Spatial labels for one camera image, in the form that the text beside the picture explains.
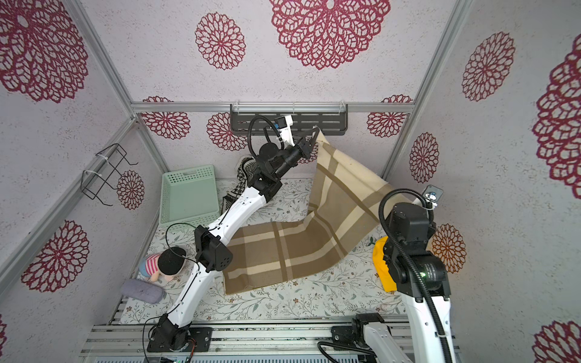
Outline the brown beige plaid scarf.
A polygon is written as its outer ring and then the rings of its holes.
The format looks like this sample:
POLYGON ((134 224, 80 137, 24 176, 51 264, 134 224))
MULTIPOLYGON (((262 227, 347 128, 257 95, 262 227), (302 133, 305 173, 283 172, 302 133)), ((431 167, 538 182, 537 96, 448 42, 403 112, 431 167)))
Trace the brown beige plaid scarf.
POLYGON ((228 243, 233 261, 223 272, 227 294, 329 269, 379 226, 379 204, 394 188, 325 136, 320 135, 317 144, 307 216, 240 228, 228 243))

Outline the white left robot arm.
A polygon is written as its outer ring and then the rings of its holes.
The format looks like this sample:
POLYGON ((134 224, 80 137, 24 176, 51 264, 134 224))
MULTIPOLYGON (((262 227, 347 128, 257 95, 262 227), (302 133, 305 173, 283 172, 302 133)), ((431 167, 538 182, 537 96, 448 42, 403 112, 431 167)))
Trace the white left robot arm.
POLYGON ((278 131, 281 148, 267 142, 258 154, 251 151, 257 162, 253 178, 226 213, 207 227, 195 228, 195 266, 182 292, 160 322, 169 322, 176 329, 192 323, 196 308, 214 275, 222 272, 233 260, 228 243, 257 210, 274 198, 282 186, 282 177, 297 166, 299 160, 311 157, 319 132, 316 126, 294 140, 291 129, 286 127, 278 131))

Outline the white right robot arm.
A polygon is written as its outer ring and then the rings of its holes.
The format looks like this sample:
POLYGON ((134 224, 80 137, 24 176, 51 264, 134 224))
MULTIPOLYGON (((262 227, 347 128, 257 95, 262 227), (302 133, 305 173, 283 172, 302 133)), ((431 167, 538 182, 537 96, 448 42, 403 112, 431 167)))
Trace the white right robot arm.
POLYGON ((387 234, 383 261, 404 302, 416 362, 455 362, 450 310, 451 289, 446 267, 427 249, 436 232, 433 212, 400 202, 385 212, 378 207, 387 234))

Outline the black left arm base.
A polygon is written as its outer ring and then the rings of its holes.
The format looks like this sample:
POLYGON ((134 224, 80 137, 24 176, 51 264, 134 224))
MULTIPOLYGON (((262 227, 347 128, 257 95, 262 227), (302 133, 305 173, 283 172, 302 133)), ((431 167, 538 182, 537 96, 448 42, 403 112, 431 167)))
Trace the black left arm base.
POLYGON ((168 314, 163 314, 153 327, 145 351, 147 353, 208 352, 212 335, 213 328, 192 325, 179 328, 169 320, 168 314))

